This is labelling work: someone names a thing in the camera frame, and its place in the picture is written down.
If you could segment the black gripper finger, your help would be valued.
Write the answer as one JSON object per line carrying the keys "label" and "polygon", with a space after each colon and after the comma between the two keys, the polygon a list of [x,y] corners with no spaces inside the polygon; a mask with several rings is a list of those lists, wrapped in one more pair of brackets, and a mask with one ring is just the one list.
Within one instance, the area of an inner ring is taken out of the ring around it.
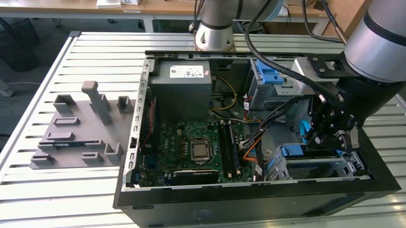
{"label": "black gripper finger", "polygon": [[308,132],[308,145],[330,148],[339,151],[359,149],[358,128],[319,133],[315,129]]}
{"label": "black gripper finger", "polygon": [[310,117],[310,129],[315,129],[319,133],[336,132],[346,129],[344,113],[330,103],[322,103],[319,99],[310,99],[307,113]]}

